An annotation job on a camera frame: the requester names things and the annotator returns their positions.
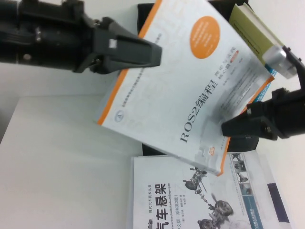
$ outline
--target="book stack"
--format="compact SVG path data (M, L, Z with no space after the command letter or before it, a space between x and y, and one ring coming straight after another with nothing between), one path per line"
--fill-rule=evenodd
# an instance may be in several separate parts
M171 155L132 159L127 229L280 227L258 154L227 154L220 128L273 79L242 36L250 10L235 6L230 26L202 0L152 9L140 37L162 46L161 66L122 71L96 116Z
M169 156L133 158L126 228L280 228L258 154L228 154L225 170L216 177Z

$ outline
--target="publisher logo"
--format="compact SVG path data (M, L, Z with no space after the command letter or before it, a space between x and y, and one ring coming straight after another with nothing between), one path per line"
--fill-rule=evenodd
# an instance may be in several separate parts
M116 115L115 115L115 121L116 121L117 123L119 123L120 121L123 120L123 118L124 118L124 111L119 110L119 111L116 113Z
M215 147L210 148L209 155L213 156L215 154Z

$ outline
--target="yellow book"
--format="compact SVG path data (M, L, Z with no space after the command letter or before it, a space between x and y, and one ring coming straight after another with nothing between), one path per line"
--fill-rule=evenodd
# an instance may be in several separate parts
M246 3L234 6L229 23L264 65L263 54L275 44L283 46Z

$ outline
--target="book cover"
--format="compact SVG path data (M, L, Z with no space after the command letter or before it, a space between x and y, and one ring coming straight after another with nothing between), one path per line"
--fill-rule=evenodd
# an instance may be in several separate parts
M157 1L140 37L162 46L161 66L123 70L98 124L221 175L221 123L272 76L206 1Z
M215 177L173 157L134 159L133 229L279 228L258 155L227 155Z

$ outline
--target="book spine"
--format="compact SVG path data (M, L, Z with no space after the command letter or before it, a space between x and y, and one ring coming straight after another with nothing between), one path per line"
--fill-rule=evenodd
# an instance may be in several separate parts
M277 71L274 70L274 69L269 68L267 65L266 65L265 67L266 67L266 69L271 73L271 75L272 75L273 77L275 77L275 75L277 74ZM271 83L269 83L269 84L268 84L268 85L258 94L257 98L254 100L254 103L263 100L265 94L267 93L267 91L268 91L268 89L269 89L269 87L270 87L270 84L271 84Z

